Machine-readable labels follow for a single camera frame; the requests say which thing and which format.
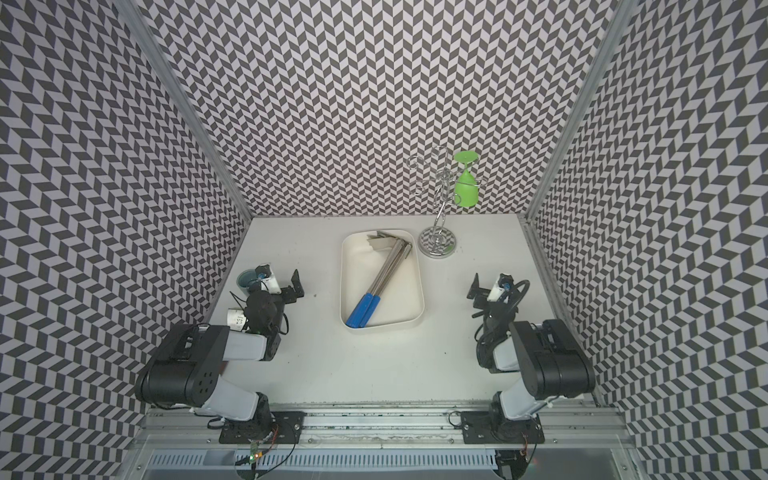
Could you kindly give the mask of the cream storage box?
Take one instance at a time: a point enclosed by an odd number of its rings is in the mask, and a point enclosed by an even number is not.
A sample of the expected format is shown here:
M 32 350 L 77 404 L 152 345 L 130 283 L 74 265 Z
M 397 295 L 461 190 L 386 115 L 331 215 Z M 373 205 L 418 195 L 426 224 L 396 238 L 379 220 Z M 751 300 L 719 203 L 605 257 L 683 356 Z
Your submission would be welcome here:
M 357 334 L 403 330 L 425 312 L 418 249 L 405 230 L 353 233 L 341 247 L 340 315 Z

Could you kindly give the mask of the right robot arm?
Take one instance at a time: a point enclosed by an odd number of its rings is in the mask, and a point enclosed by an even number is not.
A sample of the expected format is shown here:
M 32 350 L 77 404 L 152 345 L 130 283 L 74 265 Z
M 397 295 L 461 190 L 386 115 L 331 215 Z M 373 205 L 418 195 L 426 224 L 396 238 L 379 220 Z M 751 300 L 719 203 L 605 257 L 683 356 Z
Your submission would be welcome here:
M 474 334 L 477 363 L 492 374 L 519 376 L 492 399 L 495 425 L 529 420 L 559 399 L 590 394 L 596 387 L 593 364 L 563 320 L 517 318 L 530 287 L 528 280 L 501 274 L 484 288 L 475 275 L 467 293 L 473 316 L 482 320 Z

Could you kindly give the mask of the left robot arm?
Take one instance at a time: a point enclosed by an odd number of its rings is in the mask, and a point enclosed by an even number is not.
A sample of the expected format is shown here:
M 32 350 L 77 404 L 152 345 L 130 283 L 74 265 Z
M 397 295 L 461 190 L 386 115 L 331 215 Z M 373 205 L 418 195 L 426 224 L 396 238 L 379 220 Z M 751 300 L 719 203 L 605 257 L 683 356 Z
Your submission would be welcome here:
M 221 377 L 221 367 L 232 361 L 268 362 L 282 337 L 290 332 L 285 307 L 304 296 L 300 273 L 281 287 L 271 266 L 246 273 L 247 298 L 243 325 L 177 323 L 140 371 L 135 396 L 155 408 L 187 406 L 234 422 L 269 419 L 268 399 Z

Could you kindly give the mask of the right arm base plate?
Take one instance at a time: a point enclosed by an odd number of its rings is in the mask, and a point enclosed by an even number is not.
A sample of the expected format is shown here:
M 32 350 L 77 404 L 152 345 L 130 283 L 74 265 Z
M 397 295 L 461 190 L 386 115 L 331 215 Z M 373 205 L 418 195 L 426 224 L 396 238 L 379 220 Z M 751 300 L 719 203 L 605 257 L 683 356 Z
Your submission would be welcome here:
M 545 436 L 538 417 L 509 420 L 502 414 L 481 411 L 460 411 L 463 441 L 481 444 L 543 444 Z

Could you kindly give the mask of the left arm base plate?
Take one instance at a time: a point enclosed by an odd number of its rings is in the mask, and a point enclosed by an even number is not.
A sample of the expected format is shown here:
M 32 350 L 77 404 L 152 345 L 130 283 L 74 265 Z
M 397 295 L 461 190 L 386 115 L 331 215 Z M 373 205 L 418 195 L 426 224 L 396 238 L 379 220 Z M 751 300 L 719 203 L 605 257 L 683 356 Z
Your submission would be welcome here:
M 300 440 L 305 417 L 304 411 L 277 411 L 261 420 L 226 420 L 220 430 L 219 443 L 259 443 L 266 446 L 296 444 Z

